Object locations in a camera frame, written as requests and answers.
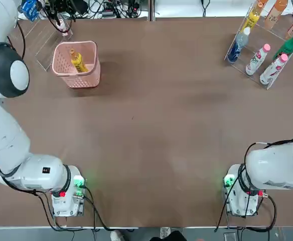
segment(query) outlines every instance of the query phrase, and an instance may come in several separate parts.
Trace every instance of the clear acrylic shelf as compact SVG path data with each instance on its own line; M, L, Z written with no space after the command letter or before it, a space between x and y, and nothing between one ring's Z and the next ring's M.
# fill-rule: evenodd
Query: clear acrylic shelf
M252 10L252 8L253 8L253 4L250 6L250 8L247 12L247 15L244 17L244 19L238 29L237 34L242 29L242 26L246 22L248 15L249 15L250 11ZM269 30L264 27L264 20L265 20L264 16L267 16L267 15L268 15L268 12L263 10L259 20L255 24L255 26L251 29L248 44L246 45L246 47L244 47L241 50L240 55L238 57L238 60L234 64L231 64L234 68L236 68L241 73L246 75L249 79L258 83L264 89L269 89L273 83L269 83L269 85L263 85L260 83L259 77L264 72L264 70L272 63L273 56L278 51L278 49L284 44L286 32L293 23L293 18L291 15L290 16L289 15L281 16L279 21L277 21L277 23L273 26L273 28L271 30ZM235 42L237 34L235 35L227 53L226 53L226 56L224 58L225 61L228 61L227 55ZM251 76L247 75L246 70L245 70L246 65L250 62L250 59L253 57L253 55L260 48L262 48L262 46L266 43L270 44L271 50L268 53L265 61L262 63L262 65L257 69L257 71L253 75L251 75Z
M66 28L69 28L67 20L62 15L58 16L63 19ZM57 31L51 24L47 24L48 20L35 20L34 22L28 20L19 21L23 29L26 40L26 55L35 58L39 65L46 71L52 64L53 53L56 46L64 41L69 41L73 33L70 30L67 36L62 36L62 33ZM14 47L19 53L23 51L23 43L21 33L16 28L11 34L10 39Z

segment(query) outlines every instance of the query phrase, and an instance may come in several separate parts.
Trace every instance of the pink bottle cap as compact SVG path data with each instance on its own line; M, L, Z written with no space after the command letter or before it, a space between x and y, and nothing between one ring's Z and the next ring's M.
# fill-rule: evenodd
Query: pink bottle cap
M288 60L288 56L287 54L282 54L280 57L279 57L280 61L282 63L286 62Z
M269 44L265 44L262 49L263 49L263 51L265 53L268 53L270 51L270 45Z

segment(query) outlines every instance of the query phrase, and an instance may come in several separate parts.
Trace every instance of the green bottle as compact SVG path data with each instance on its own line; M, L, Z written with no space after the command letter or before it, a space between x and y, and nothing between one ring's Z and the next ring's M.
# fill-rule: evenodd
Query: green bottle
M282 54L287 54L288 56L293 53L293 37L288 39L281 48L277 51L273 59L275 60Z

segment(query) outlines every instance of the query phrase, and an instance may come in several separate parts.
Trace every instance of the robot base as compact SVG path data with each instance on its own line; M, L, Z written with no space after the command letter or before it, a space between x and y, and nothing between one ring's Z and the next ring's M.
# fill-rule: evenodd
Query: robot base
M71 183L64 197L54 197L52 203L54 215L59 217L83 216L85 189L76 185L85 185L85 180L75 166L68 166L71 171Z
M227 197L227 194L230 191L232 184L238 177L239 167L239 164L232 165L228 171L228 174L223 179L224 198ZM231 214L233 216L245 216L248 204L248 197L249 195L241 189L239 181L237 180L236 184L233 186L229 194L226 203L227 214ZM258 195L250 196L246 216L253 216L256 214L257 204Z

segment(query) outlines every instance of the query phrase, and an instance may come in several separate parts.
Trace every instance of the blue bottle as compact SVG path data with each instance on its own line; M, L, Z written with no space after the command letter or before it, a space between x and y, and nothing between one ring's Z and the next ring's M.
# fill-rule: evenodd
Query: blue bottle
M248 43L248 36L250 34L250 27L246 27L243 32L239 33L236 37L235 43L233 44L227 59L230 64L237 61L240 51Z

